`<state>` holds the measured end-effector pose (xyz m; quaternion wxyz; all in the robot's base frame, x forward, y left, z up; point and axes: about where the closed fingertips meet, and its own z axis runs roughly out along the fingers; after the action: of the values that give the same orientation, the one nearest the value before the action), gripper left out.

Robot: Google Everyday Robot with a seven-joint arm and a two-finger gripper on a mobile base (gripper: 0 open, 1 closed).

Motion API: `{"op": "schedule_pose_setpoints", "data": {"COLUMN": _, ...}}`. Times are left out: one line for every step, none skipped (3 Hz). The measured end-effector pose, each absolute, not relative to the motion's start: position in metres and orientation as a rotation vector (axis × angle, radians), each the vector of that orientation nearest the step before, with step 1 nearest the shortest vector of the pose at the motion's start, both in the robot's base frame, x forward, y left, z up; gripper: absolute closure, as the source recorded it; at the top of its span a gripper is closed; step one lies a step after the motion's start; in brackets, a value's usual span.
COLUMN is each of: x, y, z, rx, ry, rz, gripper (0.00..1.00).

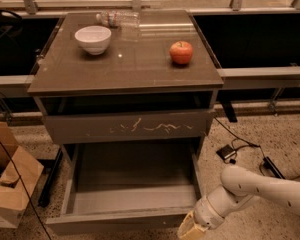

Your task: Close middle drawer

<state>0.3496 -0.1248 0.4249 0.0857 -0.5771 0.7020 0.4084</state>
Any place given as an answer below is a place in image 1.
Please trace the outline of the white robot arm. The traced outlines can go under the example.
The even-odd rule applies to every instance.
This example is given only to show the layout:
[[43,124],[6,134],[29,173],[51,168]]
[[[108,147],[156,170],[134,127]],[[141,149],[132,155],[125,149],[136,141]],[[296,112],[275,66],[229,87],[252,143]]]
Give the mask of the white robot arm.
[[221,184],[197,201],[177,231],[179,240],[203,240],[232,212],[246,209],[259,197],[300,216],[300,182],[262,176],[230,165],[220,175]]

